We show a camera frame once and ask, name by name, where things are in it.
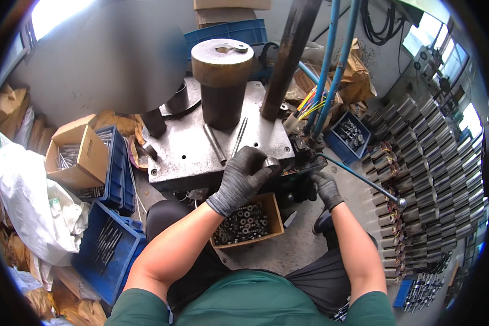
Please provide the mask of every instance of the gray work glove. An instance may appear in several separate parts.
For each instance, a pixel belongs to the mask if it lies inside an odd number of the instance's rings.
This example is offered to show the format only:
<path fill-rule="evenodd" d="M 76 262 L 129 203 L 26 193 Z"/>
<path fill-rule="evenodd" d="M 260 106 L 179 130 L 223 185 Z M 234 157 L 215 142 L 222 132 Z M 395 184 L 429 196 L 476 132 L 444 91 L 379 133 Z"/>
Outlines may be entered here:
<path fill-rule="evenodd" d="M 228 217 L 257 193 L 267 182 L 272 169 L 263 167 L 252 175 L 252 168 L 261 166 L 267 156 L 257 148 L 244 146 L 228 161 L 219 190 L 206 203 L 216 213 Z"/>
<path fill-rule="evenodd" d="M 318 172 L 312 174 L 311 180 L 317 184 L 317 190 L 327 210 L 339 205 L 344 200 L 340 196 L 335 179 L 329 174 Z"/>

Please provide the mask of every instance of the black pants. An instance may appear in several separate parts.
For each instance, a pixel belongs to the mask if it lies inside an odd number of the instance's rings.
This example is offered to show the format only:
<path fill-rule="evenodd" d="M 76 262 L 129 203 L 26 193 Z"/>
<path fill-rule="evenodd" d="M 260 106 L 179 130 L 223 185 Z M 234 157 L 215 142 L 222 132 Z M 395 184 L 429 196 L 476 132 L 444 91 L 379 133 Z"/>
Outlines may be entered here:
<path fill-rule="evenodd" d="M 179 201 L 163 200 L 152 205 L 147 213 L 146 237 L 151 241 L 159 233 L 190 213 Z M 285 278 L 305 292 L 319 311 L 332 316 L 347 302 L 350 293 L 338 241 L 334 231 L 324 234 L 328 251 L 313 263 L 289 273 Z M 232 273 L 208 242 L 188 273 L 172 283 L 167 301 L 175 315 L 180 314 L 192 301 L 203 294 L 212 284 Z"/>

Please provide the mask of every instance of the blue plastic crate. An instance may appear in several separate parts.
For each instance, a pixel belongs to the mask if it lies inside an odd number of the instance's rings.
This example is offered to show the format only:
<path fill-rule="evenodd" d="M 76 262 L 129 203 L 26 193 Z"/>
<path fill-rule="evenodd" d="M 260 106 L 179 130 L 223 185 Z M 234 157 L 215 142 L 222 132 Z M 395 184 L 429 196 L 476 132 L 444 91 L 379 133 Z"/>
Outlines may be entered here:
<path fill-rule="evenodd" d="M 127 160 L 127 147 L 116 125 L 104 127 L 94 132 L 99 134 L 103 131 L 112 131 L 104 195 L 96 198 L 80 199 L 89 203 L 99 200 L 109 208 L 118 209 L 123 204 L 124 162 Z"/>
<path fill-rule="evenodd" d="M 109 264 L 102 275 L 94 263 L 96 242 L 103 226 L 110 219 L 122 236 L 114 250 Z M 146 246 L 146 237 L 141 222 L 121 217 L 113 210 L 94 201 L 89 211 L 89 226 L 83 233 L 80 252 L 73 255 L 71 264 L 78 274 L 110 306 L 113 306 L 125 287 L 130 268 Z"/>
<path fill-rule="evenodd" d="M 231 39 L 249 46 L 263 45 L 268 42 L 264 19 L 249 19 L 210 26 L 186 33 L 188 59 L 190 50 L 197 44 L 211 39 Z"/>
<path fill-rule="evenodd" d="M 406 303 L 406 297 L 409 293 L 409 289 L 411 289 L 411 285 L 413 284 L 413 280 L 402 280 L 400 283 L 400 288 L 398 289 L 397 297 L 393 302 L 393 307 L 402 308 Z"/>
<path fill-rule="evenodd" d="M 335 132 L 335 129 L 339 127 L 340 122 L 345 118 L 348 118 L 353 124 L 357 126 L 364 138 L 363 146 L 359 147 L 356 151 L 353 151 L 353 149 L 350 148 L 346 144 L 346 142 Z M 365 153 L 366 146 L 370 141 L 370 137 L 371 132 L 362 124 L 362 122 L 360 122 L 359 119 L 350 111 L 346 111 L 346 113 L 342 115 L 339 121 L 337 121 L 337 123 L 333 125 L 330 133 L 327 134 L 324 138 L 324 142 L 333 150 L 335 154 L 337 154 L 337 156 L 339 156 L 339 158 L 346 165 L 350 165 L 356 160 L 362 158 Z"/>
<path fill-rule="evenodd" d="M 119 207 L 119 214 L 122 216 L 131 216 L 136 212 L 136 191 L 132 184 L 132 176 L 130 174 L 131 163 L 129 160 L 125 160 L 126 166 L 124 169 L 124 183 L 123 183 L 123 204 Z"/>

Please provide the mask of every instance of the black shoe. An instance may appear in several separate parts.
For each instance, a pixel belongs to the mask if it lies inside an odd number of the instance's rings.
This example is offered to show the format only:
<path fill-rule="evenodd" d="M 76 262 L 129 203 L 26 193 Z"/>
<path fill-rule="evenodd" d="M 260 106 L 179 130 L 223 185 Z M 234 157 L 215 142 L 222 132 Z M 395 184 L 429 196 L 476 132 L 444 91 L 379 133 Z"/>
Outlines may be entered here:
<path fill-rule="evenodd" d="M 321 216 L 317 218 L 313 228 L 311 229 L 314 235 L 319 235 L 322 232 L 326 232 L 333 229 L 332 214 L 330 211 L 325 210 Z"/>

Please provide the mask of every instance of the green t-shirt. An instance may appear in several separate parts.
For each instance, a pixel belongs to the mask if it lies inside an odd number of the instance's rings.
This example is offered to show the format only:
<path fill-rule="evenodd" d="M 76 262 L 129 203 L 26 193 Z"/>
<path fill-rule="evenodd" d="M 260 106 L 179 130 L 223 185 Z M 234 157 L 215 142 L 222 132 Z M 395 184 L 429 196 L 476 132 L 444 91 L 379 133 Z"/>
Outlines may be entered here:
<path fill-rule="evenodd" d="M 313 301 L 283 277 L 261 271 L 237 271 L 190 303 L 174 325 L 331 325 Z M 396 325 L 387 295 L 366 293 L 348 310 L 345 325 Z M 168 325 L 163 301 L 149 291 L 124 291 L 106 326 Z"/>

